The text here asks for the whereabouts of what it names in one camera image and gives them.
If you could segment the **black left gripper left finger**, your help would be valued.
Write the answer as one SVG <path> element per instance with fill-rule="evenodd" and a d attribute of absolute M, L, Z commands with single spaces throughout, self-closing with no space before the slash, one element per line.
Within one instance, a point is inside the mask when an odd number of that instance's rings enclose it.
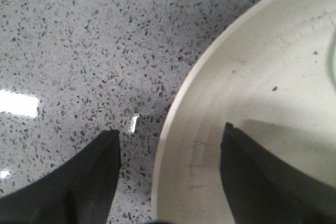
<path fill-rule="evenodd" d="M 106 223 L 120 167 L 119 131 L 103 131 L 50 174 L 1 198 L 1 223 Z"/>

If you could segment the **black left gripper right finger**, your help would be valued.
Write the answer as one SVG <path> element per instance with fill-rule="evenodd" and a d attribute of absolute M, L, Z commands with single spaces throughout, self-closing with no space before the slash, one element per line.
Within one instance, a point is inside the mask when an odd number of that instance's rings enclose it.
<path fill-rule="evenodd" d="M 229 122 L 220 156 L 235 223 L 335 223 L 335 187 L 282 161 Z"/>

